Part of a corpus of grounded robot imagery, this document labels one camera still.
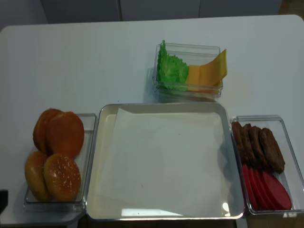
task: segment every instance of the cheese slice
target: cheese slice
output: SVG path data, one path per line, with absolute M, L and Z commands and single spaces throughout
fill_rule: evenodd
M 199 84 L 214 86 L 227 75 L 226 49 L 211 62 L 199 68 Z
M 200 66 L 190 65 L 188 70 L 188 84 L 199 85 L 200 84 Z M 198 91 L 199 88 L 188 87 L 189 91 Z

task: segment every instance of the plastic tray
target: plastic tray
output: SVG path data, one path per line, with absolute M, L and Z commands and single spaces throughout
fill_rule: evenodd
M 251 206 L 250 200 L 248 198 L 248 193 L 245 188 L 243 173 L 242 171 L 240 171 L 244 197 L 249 212 L 253 215 L 272 214 L 272 215 L 280 215 L 283 217 L 293 217 L 296 213 L 303 213 L 304 212 L 304 191 L 303 191 L 304 181 L 282 118 L 277 115 L 260 115 L 260 116 L 256 115 L 256 116 L 237 116 L 231 119 L 231 122 L 236 122 L 236 121 L 238 121 L 242 126 L 244 126 L 245 124 L 251 124 L 252 126 L 257 126 L 260 128 L 264 128 L 264 127 L 269 128 L 273 132 L 273 135 L 280 147 L 281 153 L 285 160 L 284 172 L 281 174 L 275 173 L 275 176 L 285 187 L 292 201 L 291 210 L 272 210 L 272 211 L 254 210 Z M 239 156 L 238 156 L 238 164 L 239 164 L 239 169 L 242 170 L 242 165 Z
M 177 101 L 203 101 L 218 100 L 223 89 L 223 82 L 217 86 L 191 85 L 183 83 L 164 83 L 158 80 L 157 62 L 160 44 L 156 48 L 153 87 L 161 102 L 177 102 Z M 175 55 L 181 58 L 187 65 L 204 65 L 212 61 L 219 53 L 219 47 L 212 46 L 196 46 L 183 44 L 166 43 L 166 50 L 169 55 Z M 167 86 L 174 86 L 176 89 L 168 89 Z
M 25 211 L 37 212 L 51 212 L 51 211 L 69 211 L 81 212 L 86 207 L 86 197 L 88 191 L 88 183 L 91 175 L 91 166 L 93 160 L 94 146 L 95 146 L 95 130 L 97 128 L 97 121 L 95 114 L 77 114 L 82 120 L 85 129 L 84 144 L 79 155 L 75 158 L 81 175 L 81 187 L 77 199 L 73 202 L 39 202 L 32 195 L 31 191 L 27 189 L 24 198 Z

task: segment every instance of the lettuce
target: lettuce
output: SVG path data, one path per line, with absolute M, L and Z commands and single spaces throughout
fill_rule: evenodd
M 167 53 L 165 41 L 162 41 L 157 62 L 158 80 L 164 83 L 185 83 L 188 77 L 188 66 L 182 59 Z M 165 85 L 171 90 L 187 90 L 176 86 Z

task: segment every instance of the table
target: table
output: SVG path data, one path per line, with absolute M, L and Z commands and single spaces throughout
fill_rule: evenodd
M 66 224 L 77 213 L 25 213 L 24 163 L 32 131 L 49 107 L 98 114 L 113 103 L 156 102 L 156 45 L 227 48 L 221 102 L 228 115 L 278 114 L 304 172 L 304 23 L 262 16 L 14 26 L 0 33 L 0 189 L 9 190 L 1 225 Z

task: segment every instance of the red tomato slice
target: red tomato slice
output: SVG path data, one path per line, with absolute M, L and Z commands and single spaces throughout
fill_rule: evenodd
M 254 210 L 257 210 L 258 209 L 258 204 L 257 204 L 257 201 L 256 201 L 256 197 L 255 197 L 255 195 L 252 191 L 252 187 L 251 187 L 250 180 L 249 180 L 249 170 L 248 170 L 248 167 L 247 167 L 246 164 L 243 165 L 243 174 L 244 174 L 246 189 L 247 189 L 247 192 L 248 192 L 251 207 Z
M 263 172 L 261 175 L 261 181 L 267 195 L 275 205 L 276 209 L 291 209 L 291 200 L 287 191 L 285 190 L 284 186 L 272 174 Z
M 255 193 L 256 199 L 259 202 L 262 210 L 269 210 L 268 204 L 265 202 L 264 197 L 262 196 L 261 190 L 257 186 L 257 182 L 254 175 L 254 170 L 249 168 L 249 180 L 252 186 L 252 190 Z
M 261 178 L 262 178 L 261 174 L 257 170 L 253 170 L 253 172 L 254 172 L 254 177 L 256 180 L 257 187 L 260 189 L 261 195 L 262 195 L 265 203 L 267 204 L 267 207 L 270 210 L 277 210 L 277 207 L 274 205 L 274 203 L 271 201 L 271 199 L 269 198 L 268 194 L 265 191 L 264 185 L 262 184 L 262 181 L 261 181 Z

